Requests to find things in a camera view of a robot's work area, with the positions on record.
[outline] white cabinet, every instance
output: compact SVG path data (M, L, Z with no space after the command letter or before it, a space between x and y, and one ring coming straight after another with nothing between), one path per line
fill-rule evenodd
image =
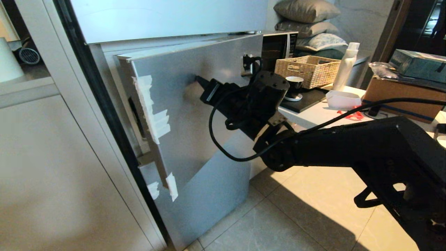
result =
M60 95L0 109L0 250L151 250Z

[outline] floor tile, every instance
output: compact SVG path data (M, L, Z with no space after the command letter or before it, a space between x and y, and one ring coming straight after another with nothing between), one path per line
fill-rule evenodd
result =
M349 251L374 210L353 202L365 187L351 168L303 167L268 199L328 251Z
M252 178L250 183L263 195L267 196L285 180L293 176L301 168L302 167L291 167L283 172L275 172L269 168L266 168L261 173Z
M203 247L207 247L211 242L217 239L224 231L242 218L249 210L255 207L265 197L254 187L249 186L248 198L244 203L236 207L227 216L221 219L211 229L198 238Z
M323 251L324 249L265 199L205 250Z
M195 240L184 251L203 251L203 247L198 240Z
M415 242L384 206L378 206L353 251L418 251Z

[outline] wicker basket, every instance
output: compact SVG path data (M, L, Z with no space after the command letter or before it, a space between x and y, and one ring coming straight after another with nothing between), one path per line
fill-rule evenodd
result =
M289 76L301 77L304 79L302 87L311 89L331 84L338 73L340 61L316 56L278 59L274 72L284 78Z

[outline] robotic arm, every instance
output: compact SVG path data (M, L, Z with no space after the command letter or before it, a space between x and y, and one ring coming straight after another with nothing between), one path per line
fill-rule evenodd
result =
M446 150L409 119L392 117L321 129L329 121L295 132L293 124L277 110L289 88L281 76L260 71L245 87L200 76L196 80L204 89L200 100L214 107L209 123L212 140L226 156L235 161L261 157L277 172L295 165L351 167L367 185L354 198L358 207L383 204L421 251L446 250ZM350 113L396 101L428 102L383 100ZM253 149L257 154L236 158L218 144L212 131L216 110L227 118L228 130L240 129L256 140ZM405 190L395 190L396 183L404 183ZM377 199L366 200L370 193Z

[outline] white container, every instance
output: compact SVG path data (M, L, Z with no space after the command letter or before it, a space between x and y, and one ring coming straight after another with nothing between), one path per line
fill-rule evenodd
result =
M350 92L329 91L325 97L331 108L353 109L354 106L361 105L361 98Z
M347 84L348 77L350 77L351 70L356 62L356 56L358 54L359 43L350 43L342 57L341 64L339 65L339 70L336 78L333 82L333 90L343 91L345 85Z
M23 70L12 54L6 39L0 38L0 84L23 75Z

